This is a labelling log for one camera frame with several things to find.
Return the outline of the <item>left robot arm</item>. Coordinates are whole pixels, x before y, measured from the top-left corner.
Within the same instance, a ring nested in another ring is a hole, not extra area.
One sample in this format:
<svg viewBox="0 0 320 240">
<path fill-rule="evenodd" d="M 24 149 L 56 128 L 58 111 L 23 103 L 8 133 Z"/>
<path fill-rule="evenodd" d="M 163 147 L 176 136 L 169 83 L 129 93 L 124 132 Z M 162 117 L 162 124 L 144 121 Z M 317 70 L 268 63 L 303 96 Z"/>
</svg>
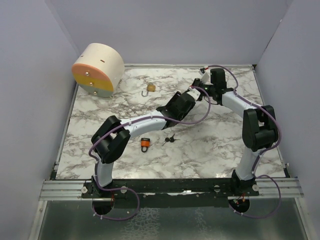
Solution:
<svg viewBox="0 0 320 240">
<path fill-rule="evenodd" d="M 101 198 L 110 193 L 114 162 L 121 157 L 130 139 L 181 123 L 200 95 L 196 89 L 176 92 L 165 106 L 149 114 L 128 119 L 118 119 L 114 115 L 108 117 L 91 138 L 89 155 L 93 157 L 93 152 L 97 154 L 93 175 L 94 193 Z"/>
</svg>

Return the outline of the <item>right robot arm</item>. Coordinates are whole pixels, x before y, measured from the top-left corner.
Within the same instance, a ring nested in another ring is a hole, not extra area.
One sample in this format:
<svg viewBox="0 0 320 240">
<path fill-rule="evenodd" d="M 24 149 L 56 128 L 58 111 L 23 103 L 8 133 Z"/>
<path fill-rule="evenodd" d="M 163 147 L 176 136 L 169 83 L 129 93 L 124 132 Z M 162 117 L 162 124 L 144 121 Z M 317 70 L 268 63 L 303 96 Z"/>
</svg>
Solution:
<svg viewBox="0 0 320 240">
<path fill-rule="evenodd" d="M 239 82 L 236 76 L 223 66 L 203 67 L 199 74 L 201 77 L 196 78 L 192 86 L 203 89 L 209 99 L 242 117 L 242 141 L 245 148 L 234 171 L 237 179 L 229 184 L 230 191 L 240 196 L 248 189 L 246 181 L 256 177 L 255 172 L 263 154 L 276 148 L 281 141 L 282 134 L 274 108 L 253 103 L 238 94 Z"/>
</svg>

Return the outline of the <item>black head key bunch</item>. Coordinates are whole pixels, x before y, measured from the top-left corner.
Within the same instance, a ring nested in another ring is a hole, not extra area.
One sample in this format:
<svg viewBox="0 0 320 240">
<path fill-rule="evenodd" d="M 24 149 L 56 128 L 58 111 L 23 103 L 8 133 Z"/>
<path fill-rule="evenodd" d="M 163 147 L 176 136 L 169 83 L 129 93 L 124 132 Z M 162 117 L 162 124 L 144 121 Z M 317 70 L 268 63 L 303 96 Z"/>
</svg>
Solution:
<svg viewBox="0 0 320 240">
<path fill-rule="evenodd" d="M 175 141 L 178 141 L 179 139 L 175 138 L 175 134 L 173 134 L 171 137 L 166 137 L 164 140 L 164 143 L 162 144 L 162 147 L 166 144 L 166 143 L 174 143 Z"/>
</svg>

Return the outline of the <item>orange black padlock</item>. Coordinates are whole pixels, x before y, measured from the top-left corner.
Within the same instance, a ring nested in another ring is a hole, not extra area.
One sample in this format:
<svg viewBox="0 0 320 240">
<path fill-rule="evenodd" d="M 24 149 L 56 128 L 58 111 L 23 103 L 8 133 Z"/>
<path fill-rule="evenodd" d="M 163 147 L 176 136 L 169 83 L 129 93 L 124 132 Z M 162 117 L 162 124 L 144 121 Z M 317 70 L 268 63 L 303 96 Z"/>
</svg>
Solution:
<svg viewBox="0 0 320 240">
<path fill-rule="evenodd" d="M 143 153 L 146 153 L 150 147 L 151 140 L 149 138 L 143 137 L 140 140 L 140 149 Z"/>
</svg>

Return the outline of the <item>brass padlock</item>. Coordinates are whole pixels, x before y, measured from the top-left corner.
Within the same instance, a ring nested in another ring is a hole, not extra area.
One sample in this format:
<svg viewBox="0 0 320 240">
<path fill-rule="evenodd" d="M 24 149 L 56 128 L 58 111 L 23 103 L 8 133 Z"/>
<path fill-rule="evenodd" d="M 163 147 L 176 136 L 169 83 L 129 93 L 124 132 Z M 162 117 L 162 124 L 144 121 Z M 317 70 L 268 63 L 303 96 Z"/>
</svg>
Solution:
<svg viewBox="0 0 320 240">
<path fill-rule="evenodd" d="M 142 97 L 147 97 L 149 95 L 149 92 L 155 92 L 156 91 L 156 86 L 153 83 L 149 83 L 146 87 L 146 91 L 141 92 Z"/>
</svg>

